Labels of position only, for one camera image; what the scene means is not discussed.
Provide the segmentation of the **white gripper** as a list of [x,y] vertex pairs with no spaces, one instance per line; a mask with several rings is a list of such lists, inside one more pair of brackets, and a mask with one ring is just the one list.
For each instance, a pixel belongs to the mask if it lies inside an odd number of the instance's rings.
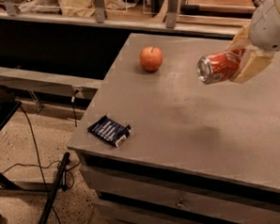
[[[265,0],[254,12],[250,25],[244,25],[226,49],[238,50],[250,44],[267,51],[280,51],[280,0]],[[239,69],[229,81],[245,83],[267,69],[272,60],[273,53],[246,51]]]

